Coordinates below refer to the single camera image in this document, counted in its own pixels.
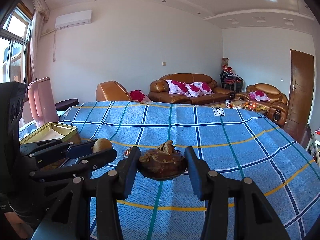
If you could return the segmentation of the person's left hand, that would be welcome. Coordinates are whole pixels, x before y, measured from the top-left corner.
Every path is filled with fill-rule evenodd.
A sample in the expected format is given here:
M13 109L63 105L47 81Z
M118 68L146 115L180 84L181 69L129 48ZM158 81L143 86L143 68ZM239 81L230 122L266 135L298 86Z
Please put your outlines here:
M7 212L4 214L12 228L21 239L28 239L32 236L33 230L29 225L25 224L23 220L14 212Z

